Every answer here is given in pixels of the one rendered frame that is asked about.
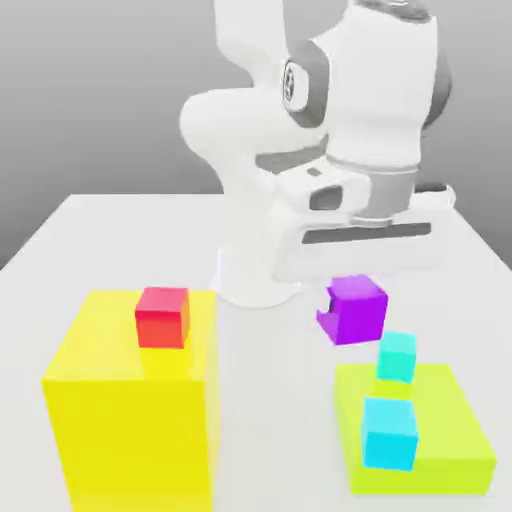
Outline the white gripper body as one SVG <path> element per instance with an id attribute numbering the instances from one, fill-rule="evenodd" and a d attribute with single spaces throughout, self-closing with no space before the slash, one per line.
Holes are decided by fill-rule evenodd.
<path id="1" fill-rule="evenodd" d="M 292 282 L 388 275 L 428 268 L 441 253 L 442 224 L 434 220 L 385 228 L 302 223 L 283 233 L 272 276 Z"/>

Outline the small purple cube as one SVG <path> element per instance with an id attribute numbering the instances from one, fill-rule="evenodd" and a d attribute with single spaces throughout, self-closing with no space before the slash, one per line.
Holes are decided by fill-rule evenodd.
<path id="1" fill-rule="evenodd" d="M 335 277 L 327 287 L 330 303 L 316 320 L 335 345 L 351 345 L 382 337 L 387 293 L 366 275 Z"/>

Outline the small turquoise cube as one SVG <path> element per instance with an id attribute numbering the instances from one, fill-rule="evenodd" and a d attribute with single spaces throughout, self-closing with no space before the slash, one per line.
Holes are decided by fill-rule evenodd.
<path id="1" fill-rule="evenodd" d="M 378 346 L 376 376 L 381 380 L 411 384 L 416 368 L 416 337 L 387 331 Z"/>

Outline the small cyan cube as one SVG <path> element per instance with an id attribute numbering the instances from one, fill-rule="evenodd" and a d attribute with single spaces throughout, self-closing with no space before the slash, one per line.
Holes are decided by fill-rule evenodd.
<path id="1" fill-rule="evenodd" d="M 361 421 L 364 468 L 410 472 L 418 442 L 416 415 L 410 400 L 364 398 Z"/>

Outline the small red cube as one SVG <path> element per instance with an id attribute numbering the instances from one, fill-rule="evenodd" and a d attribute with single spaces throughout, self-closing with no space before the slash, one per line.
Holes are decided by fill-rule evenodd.
<path id="1" fill-rule="evenodd" d="M 190 324 L 187 288 L 146 287 L 135 307 L 141 348 L 183 349 Z"/>

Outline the large lime box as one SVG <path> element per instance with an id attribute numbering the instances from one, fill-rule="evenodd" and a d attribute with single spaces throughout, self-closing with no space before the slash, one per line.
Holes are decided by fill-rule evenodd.
<path id="1" fill-rule="evenodd" d="M 363 465 L 367 397 L 412 402 L 419 431 L 409 471 Z M 339 364 L 334 404 L 349 488 L 354 494 L 484 495 L 496 455 L 447 364 L 419 364 L 411 384 L 376 377 L 374 364 Z"/>

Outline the large yellow box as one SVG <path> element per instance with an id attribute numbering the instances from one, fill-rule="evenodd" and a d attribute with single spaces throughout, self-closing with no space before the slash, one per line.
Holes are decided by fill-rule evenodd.
<path id="1" fill-rule="evenodd" d="M 183 349 L 141 348 L 136 291 L 94 291 L 42 378 L 72 512 L 213 512 L 216 296 L 190 294 Z"/>

